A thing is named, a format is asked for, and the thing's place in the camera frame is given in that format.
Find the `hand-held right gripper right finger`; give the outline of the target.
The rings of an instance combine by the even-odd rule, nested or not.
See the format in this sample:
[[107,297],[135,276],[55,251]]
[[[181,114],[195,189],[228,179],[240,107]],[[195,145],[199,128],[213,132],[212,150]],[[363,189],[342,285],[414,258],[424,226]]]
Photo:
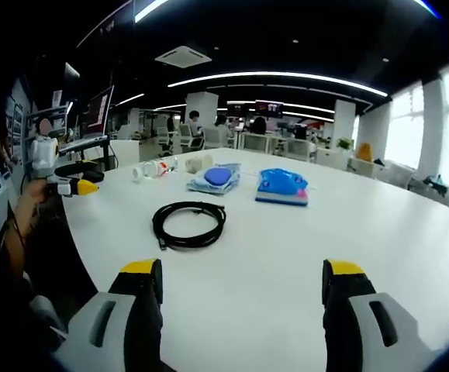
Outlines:
[[425,371],[437,357],[417,320],[355,263],[323,261],[322,304],[327,371]]

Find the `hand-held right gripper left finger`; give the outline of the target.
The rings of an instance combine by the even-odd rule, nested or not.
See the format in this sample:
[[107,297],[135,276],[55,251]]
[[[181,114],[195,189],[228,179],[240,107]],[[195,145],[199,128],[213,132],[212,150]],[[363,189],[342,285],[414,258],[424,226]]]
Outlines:
[[167,371],[161,360],[159,259],[127,264],[74,315],[55,358],[66,371]]

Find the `person's left hand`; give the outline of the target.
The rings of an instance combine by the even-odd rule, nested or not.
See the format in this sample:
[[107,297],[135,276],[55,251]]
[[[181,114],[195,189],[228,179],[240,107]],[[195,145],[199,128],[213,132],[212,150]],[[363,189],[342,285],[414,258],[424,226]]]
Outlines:
[[38,204],[44,202],[50,193],[46,179],[31,181],[22,192],[15,210],[19,227],[28,226]]

